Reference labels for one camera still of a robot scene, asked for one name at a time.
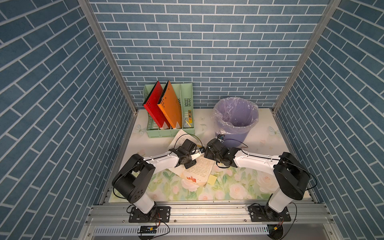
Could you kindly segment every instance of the floral tablecloth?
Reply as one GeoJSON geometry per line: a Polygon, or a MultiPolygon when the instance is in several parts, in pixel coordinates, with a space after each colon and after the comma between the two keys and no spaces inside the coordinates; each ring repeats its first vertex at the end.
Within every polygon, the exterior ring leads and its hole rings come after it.
{"type": "MultiPolygon", "coordinates": [[[[195,135],[203,144],[215,137],[210,119],[211,112],[212,109],[194,110],[195,135]]],[[[139,110],[121,167],[135,153],[146,157],[168,150],[173,138],[149,138],[146,134],[147,122],[147,111],[139,110]]],[[[259,109],[259,122],[249,132],[244,143],[249,146],[250,152],[259,154],[279,155],[288,151],[270,109],[259,109]]],[[[146,192],[155,201],[239,200],[268,199],[278,188],[273,175],[253,169],[234,167],[221,169],[214,165],[211,174],[217,176],[215,184],[198,187],[171,171],[164,170],[152,177],[146,192]]],[[[114,195],[109,200],[109,202],[124,201],[126,200],[114,195]]]]}

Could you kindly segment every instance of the brick pattern wall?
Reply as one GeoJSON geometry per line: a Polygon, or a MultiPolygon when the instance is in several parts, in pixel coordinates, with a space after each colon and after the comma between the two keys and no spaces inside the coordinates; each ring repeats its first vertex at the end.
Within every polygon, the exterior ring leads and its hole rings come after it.
{"type": "Polygon", "coordinates": [[[384,1],[342,0],[278,111],[351,240],[384,234],[383,14],[384,1]]]}
{"type": "Polygon", "coordinates": [[[270,108],[328,0],[91,0],[138,107],[144,84],[193,82],[194,107],[270,108]]]}
{"type": "Polygon", "coordinates": [[[73,239],[131,111],[77,0],[0,1],[0,239],[73,239]]]}

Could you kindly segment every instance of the sticky note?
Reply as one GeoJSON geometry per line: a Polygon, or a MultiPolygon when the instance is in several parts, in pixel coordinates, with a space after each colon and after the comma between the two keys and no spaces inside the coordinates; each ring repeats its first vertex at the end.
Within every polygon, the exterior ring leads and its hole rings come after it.
{"type": "Polygon", "coordinates": [[[207,183],[210,184],[210,185],[214,185],[215,182],[216,182],[216,179],[217,179],[216,176],[210,174],[209,177],[208,177],[208,181],[207,181],[207,183]]]}

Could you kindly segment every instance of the purple trash can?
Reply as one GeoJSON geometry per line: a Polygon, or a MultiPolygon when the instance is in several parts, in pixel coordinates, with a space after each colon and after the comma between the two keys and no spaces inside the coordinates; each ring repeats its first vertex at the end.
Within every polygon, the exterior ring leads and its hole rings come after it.
{"type": "Polygon", "coordinates": [[[258,123],[259,110],[257,105],[249,100],[238,97],[224,98],[215,105],[212,120],[216,134],[224,135],[223,144],[226,147],[238,147],[258,123]]]}

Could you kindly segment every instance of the vent slot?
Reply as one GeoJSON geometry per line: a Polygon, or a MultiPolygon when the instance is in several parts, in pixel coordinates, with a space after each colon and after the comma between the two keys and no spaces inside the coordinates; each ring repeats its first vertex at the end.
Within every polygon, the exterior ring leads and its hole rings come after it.
{"type": "Polygon", "coordinates": [[[184,98],[184,106],[185,107],[191,106],[191,99],[190,98],[184,98]]]}
{"type": "MultiPolygon", "coordinates": [[[[266,235],[266,224],[252,225],[170,225],[168,235],[266,235]]],[[[140,226],[103,226],[96,227],[94,236],[138,236],[140,226]]],[[[166,226],[160,226],[157,234],[168,232],[166,226]]]]}

